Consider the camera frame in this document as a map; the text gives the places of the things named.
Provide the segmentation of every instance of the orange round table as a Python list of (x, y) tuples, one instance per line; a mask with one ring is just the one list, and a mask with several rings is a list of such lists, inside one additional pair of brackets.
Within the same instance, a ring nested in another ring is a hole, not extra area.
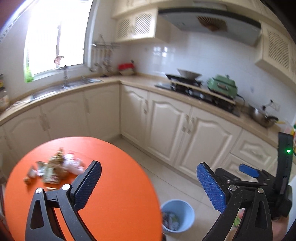
[[(15, 241), (25, 240), (27, 215), (38, 187), (60, 188), (72, 183), (75, 175), (59, 185), (46, 184), (40, 177), (26, 185), (23, 178), (36, 161), (47, 162), (59, 147), (74, 153), (85, 167), (93, 160), (102, 165), (102, 176), (86, 206), (78, 213), (98, 241), (160, 241), (161, 213), (154, 188), (142, 168), (116, 146), (92, 137), (67, 137), (42, 144), (25, 155), (14, 167), (6, 186), (4, 207), (9, 230)], [(73, 240), (62, 214), (55, 209), (66, 240)]]

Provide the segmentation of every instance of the tile floor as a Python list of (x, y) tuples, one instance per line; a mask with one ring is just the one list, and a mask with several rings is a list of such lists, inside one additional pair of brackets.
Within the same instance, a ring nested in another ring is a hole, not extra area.
[(158, 161), (149, 157), (124, 139), (113, 144), (133, 157), (146, 172), (162, 204), (170, 199), (188, 202), (195, 210), (195, 222), (186, 232), (167, 235), (167, 241), (200, 241), (210, 230), (220, 215), (214, 210), (204, 190), (193, 184)]

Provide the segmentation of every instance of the countertop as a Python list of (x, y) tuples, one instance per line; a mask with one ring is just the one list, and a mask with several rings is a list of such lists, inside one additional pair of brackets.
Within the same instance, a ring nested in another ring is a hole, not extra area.
[[(212, 106), (211, 104), (205, 103), (201, 100), (194, 99), (189, 96), (185, 96), (176, 92), (172, 92), (169, 90), (164, 90), (155, 87), (154, 85), (159, 82), (169, 82), (168, 79), (162, 78), (162, 77), (156, 77), (156, 76), (150, 76), (150, 75), (135, 75), (135, 76), (111, 76), (111, 77), (95, 77), (94, 79), (100, 79), (103, 82), (99, 83), (91, 83), (83, 86), (78, 86), (75, 88), (67, 89), (60, 91), (59, 93), (38, 99), (36, 101), (32, 101), (30, 103), (21, 103), (17, 106), (12, 107), (11, 109), (5, 111), (0, 115), (0, 125), (3, 125), (5, 122), (9, 121), (10, 119), (14, 118), (15, 116), (32, 109), (36, 106), (39, 106), (47, 101), (50, 101), (55, 98), (59, 98), (63, 95), (79, 92), (82, 90), (91, 89), (94, 87), (99, 86), (106, 86), (106, 85), (112, 85), (112, 84), (122, 84), (122, 85), (128, 85), (132, 87), (137, 87), (140, 89), (144, 89), (147, 91), (155, 92), (176, 100), (180, 100), (182, 102), (188, 103), (192, 106), (195, 106), (199, 109), (208, 111), (212, 114), (215, 114), (235, 125), (238, 125), (242, 127), (243, 129), (251, 132), (255, 136), (261, 138), (265, 142), (269, 143), (271, 146), (277, 148), (278, 146), (278, 132), (279, 127), (277, 125), (274, 125), (273, 127), (266, 129), (253, 121), (248, 114), (241, 113), (240, 117), (237, 117), (231, 113), (228, 113), (227, 111), (224, 111), (220, 108), (217, 108), (215, 106)], [(26, 101), (29, 99), (29, 96), (22, 99), (21, 101)]]

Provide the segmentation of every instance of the range hood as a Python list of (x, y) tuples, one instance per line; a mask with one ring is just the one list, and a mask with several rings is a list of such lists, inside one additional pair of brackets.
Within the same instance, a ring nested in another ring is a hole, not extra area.
[(182, 31), (212, 33), (254, 46), (261, 24), (236, 13), (203, 7), (160, 9), (159, 15)]

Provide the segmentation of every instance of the electrical outlet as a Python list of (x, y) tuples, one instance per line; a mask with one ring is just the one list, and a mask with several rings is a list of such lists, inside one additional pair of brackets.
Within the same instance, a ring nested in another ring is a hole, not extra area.
[(271, 108), (275, 109), (276, 111), (279, 111), (281, 105), (275, 101), (273, 101), (273, 103), (270, 106)]

